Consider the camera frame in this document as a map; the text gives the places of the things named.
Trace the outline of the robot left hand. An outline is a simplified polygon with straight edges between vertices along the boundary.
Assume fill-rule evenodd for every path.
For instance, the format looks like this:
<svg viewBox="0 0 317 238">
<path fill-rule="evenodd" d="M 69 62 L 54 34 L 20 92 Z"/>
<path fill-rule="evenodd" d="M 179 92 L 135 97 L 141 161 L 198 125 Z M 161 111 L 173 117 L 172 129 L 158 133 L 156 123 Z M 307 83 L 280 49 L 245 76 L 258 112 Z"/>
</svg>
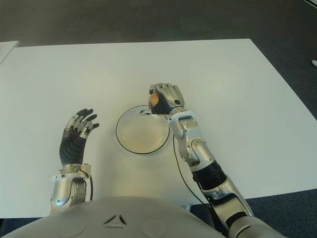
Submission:
<svg viewBox="0 0 317 238">
<path fill-rule="evenodd" d="M 88 136 L 100 125 L 94 123 L 96 118 L 93 109 L 82 109 L 70 118 L 64 128 L 59 147 L 59 157 L 63 166 L 83 164 Z"/>
</svg>

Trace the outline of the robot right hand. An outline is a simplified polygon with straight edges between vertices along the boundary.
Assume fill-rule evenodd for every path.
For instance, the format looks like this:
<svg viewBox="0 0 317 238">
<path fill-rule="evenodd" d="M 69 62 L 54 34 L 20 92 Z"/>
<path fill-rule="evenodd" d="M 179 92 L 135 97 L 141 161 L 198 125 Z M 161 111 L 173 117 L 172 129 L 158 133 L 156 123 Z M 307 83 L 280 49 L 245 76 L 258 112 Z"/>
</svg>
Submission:
<svg viewBox="0 0 317 238">
<path fill-rule="evenodd" d="M 173 115 L 185 111 L 184 98 L 176 85 L 153 84 L 149 92 L 148 107 L 140 115 Z"/>
</svg>

